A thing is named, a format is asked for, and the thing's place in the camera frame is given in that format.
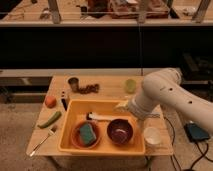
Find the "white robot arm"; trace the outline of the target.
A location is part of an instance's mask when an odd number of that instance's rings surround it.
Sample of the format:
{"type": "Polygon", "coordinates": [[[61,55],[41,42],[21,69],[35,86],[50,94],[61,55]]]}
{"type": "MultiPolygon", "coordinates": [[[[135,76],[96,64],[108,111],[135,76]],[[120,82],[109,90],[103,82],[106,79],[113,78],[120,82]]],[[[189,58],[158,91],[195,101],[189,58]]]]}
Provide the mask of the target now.
{"type": "Polygon", "coordinates": [[[183,89],[181,79],[181,73],[175,68],[149,73],[142,79],[141,89],[131,99],[119,102],[116,109],[128,111],[144,121],[156,117],[152,111],[157,105],[167,105],[213,134],[213,103],[183,89]]]}

